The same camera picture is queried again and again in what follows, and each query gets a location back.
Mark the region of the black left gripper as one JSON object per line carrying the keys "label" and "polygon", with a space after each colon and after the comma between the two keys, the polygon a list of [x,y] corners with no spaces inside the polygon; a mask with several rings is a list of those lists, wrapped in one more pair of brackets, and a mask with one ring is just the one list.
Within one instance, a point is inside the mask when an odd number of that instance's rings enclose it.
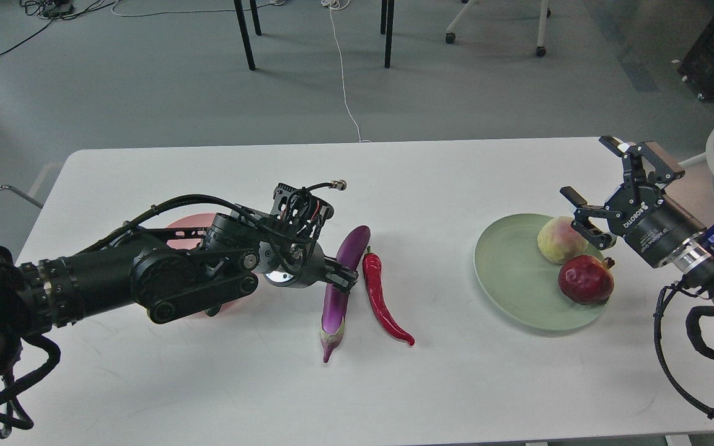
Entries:
{"label": "black left gripper", "polygon": [[359,259],[325,259],[319,243],[301,245],[262,243],[262,275],[274,286],[303,288],[317,282],[331,284],[343,293],[351,292],[359,279]]}

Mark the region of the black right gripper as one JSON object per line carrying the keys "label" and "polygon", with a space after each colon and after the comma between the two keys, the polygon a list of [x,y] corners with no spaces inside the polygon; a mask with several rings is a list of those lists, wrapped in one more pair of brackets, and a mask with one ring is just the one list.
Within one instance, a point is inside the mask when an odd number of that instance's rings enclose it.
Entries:
{"label": "black right gripper", "polygon": [[[685,240],[706,231],[705,225],[657,187],[680,180],[685,169],[654,141],[625,143],[601,136],[599,142],[622,159],[623,183],[604,204],[609,209],[589,205],[571,186],[561,187],[559,193],[575,207],[572,229],[598,250],[611,248],[617,236],[623,237],[647,265],[664,266]],[[607,220],[612,233],[600,230],[590,221],[592,217]]]}

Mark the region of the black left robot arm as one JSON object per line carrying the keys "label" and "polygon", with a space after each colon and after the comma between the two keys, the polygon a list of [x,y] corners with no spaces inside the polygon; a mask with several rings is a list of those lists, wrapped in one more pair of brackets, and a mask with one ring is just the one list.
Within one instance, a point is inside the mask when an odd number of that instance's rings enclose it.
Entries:
{"label": "black left robot arm", "polygon": [[254,292],[259,274],[274,286],[350,291],[357,262],[326,256],[318,243],[333,214],[313,186],[280,183],[270,212],[181,195],[74,256],[15,265],[0,246],[0,438],[34,426],[17,398],[59,364],[60,349],[45,336],[54,327],[133,303],[156,324],[213,316]]}

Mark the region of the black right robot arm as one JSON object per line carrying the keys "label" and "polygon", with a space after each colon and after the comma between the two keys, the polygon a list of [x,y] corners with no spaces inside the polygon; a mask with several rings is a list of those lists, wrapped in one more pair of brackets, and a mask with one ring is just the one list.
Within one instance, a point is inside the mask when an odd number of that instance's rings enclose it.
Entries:
{"label": "black right robot arm", "polygon": [[666,194],[672,181],[685,169],[659,144],[650,141],[624,143],[613,136],[599,142],[622,161],[622,183],[604,205],[589,205],[571,186],[561,194],[575,207],[575,229],[599,250],[611,248],[618,238],[652,268],[673,265],[682,273],[675,283],[663,286],[653,313],[654,348],[669,383],[691,406],[714,419],[714,408],[696,399],[672,376],[662,348],[662,322],[677,294],[708,297],[710,304],[692,307],[685,329],[692,347],[714,361],[714,225],[706,227]]}

